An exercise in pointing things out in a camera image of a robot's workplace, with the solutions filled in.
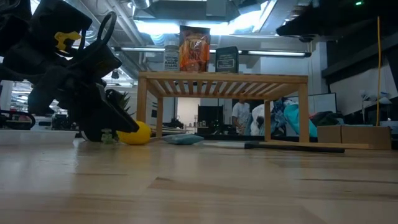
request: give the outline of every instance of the ceiling light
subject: ceiling light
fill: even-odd
[[[125,52],[164,52],[164,48],[158,47],[120,47],[117,50]],[[216,53],[216,49],[210,49],[210,53]],[[263,56],[286,56],[286,57],[305,57],[305,52],[278,52],[268,50],[239,50],[241,55],[263,55]]]
[[[249,55],[263,55],[263,56],[291,56],[291,57],[304,57],[305,53],[302,52],[271,52],[261,50],[249,50]]]
[[[18,96],[18,98],[20,98],[22,100],[27,100],[27,96]]]
[[[209,22],[187,22],[187,26],[190,27],[202,27],[209,28],[210,35],[228,35],[233,34],[233,30],[228,26],[227,22],[221,23],[209,23]]]
[[[247,29],[252,26],[262,27],[263,23],[257,25],[256,21],[265,20],[271,13],[272,8],[275,5],[276,0],[270,0],[261,4],[263,10],[252,11],[238,16],[232,21],[228,22],[187,22],[187,26],[191,27],[204,27],[210,28],[211,35],[229,35],[234,34],[237,30]],[[134,21],[139,32],[146,33],[149,35],[161,35],[161,34],[179,34],[180,24],[179,22],[145,22],[145,21]]]
[[[164,52],[164,48],[160,47],[121,47],[120,50],[127,52]]]
[[[139,32],[149,35],[179,34],[180,25],[176,22],[144,22],[134,21]]]
[[[39,4],[40,4],[39,0],[30,0],[30,10],[32,11],[32,14],[35,13]]]
[[[271,14],[277,0],[270,0],[266,1],[261,4],[261,16],[256,25],[253,27],[253,32],[259,32],[261,28],[264,26],[266,23],[266,20],[268,19],[269,15]]]
[[[25,93],[25,94],[29,94],[30,91],[12,91],[12,93]]]

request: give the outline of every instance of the desk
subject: desk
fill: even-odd
[[[270,102],[298,91],[300,142],[309,142],[308,77],[303,75],[263,75],[211,72],[141,72],[137,93],[137,120],[146,121],[149,91],[157,99],[157,136],[162,136],[163,97],[232,98],[264,100],[266,134],[271,140]]]

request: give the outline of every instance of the wooden stick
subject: wooden stick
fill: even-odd
[[[169,80],[168,82],[169,82],[170,87],[171,87],[172,90],[173,90],[173,93],[174,93],[174,94],[177,94],[178,91],[177,91],[177,87],[175,87],[174,81],[173,81],[173,80]]]
[[[188,80],[188,89],[189,89],[189,95],[193,94],[193,81]]]
[[[264,134],[266,141],[271,140],[271,104],[264,100]]]
[[[260,95],[268,95],[268,93],[272,92],[272,90],[275,90],[276,88],[280,87],[281,85],[282,84],[275,83],[273,86],[269,87],[264,92],[260,93]]]
[[[198,87],[197,87],[197,93],[200,94],[201,93],[201,87],[203,85],[203,81],[199,80],[198,81]]]
[[[220,90],[220,87],[222,84],[223,84],[223,82],[217,82],[216,88],[213,90],[213,95],[218,94],[218,90]]]
[[[164,89],[166,94],[170,94],[170,90],[169,88],[167,88],[165,80],[158,80],[159,84],[161,85],[161,87]]]
[[[157,99],[157,112],[156,112],[156,137],[162,137],[163,131],[163,98]]]
[[[179,85],[179,87],[180,87],[181,93],[182,93],[183,95],[185,95],[186,91],[185,91],[184,80],[179,80],[179,81],[178,81],[178,85]]]
[[[232,82],[258,82],[258,83],[308,83],[306,75],[264,75],[264,74],[235,74],[211,72],[141,72],[140,77],[156,80],[213,80]]]
[[[235,95],[236,89],[238,89],[239,86],[241,86],[241,85],[242,85],[242,83],[236,82],[236,83],[235,83],[235,86],[232,87],[232,89],[231,89],[231,91],[229,91],[228,95]]]
[[[236,93],[237,95],[240,95],[240,94],[242,94],[242,93],[245,93],[246,92],[246,88],[248,87],[248,86],[250,86],[251,85],[251,83],[245,83],[243,86],[242,86],[242,88]]]
[[[258,86],[262,83],[255,83],[252,87],[248,88],[247,91],[244,93],[244,96],[248,96],[251,91],[255,90]]]
[[[211,85],[212,85],[212,84],[213,84],[213,81],[212,81],[212,80],[208,80],[208,81],[207,81],[207,84],[206,84],[206,92],[205,92],[206,95],[209,95],[210,89],[211,89]]]
[[[307,84],[300,84],[298,87],[298,112],[300,116],[300,142],[310,142]]]
[[[259,92],[264,91],[265,88],[269,87],[271,83],[266,83],[264,86],[260,87],[258,90],[254,91],[254,93],[251,94],[251,96],[257,96]]]
[[[140,78],[137,91],[137,120],[145,123],[147,112],[147,79]]]
[[[223,91],[221,92],[221,95],[225,95],[226,92],[229,90],[233,82],[227,82],[226,85],[223,88]]]

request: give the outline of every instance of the white shirt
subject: white shirt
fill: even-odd
[[[246,125],[250,116],[250,105],[249,103],[237,102],[232,109],[232,116],[237,117],[240,125]]]

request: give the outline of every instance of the blue cushion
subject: blue cushion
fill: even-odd
[[[170,144],[176,145],[191,145],[204,140],[203,137],[194,134],[172,134],[164,136],[162,139]]]

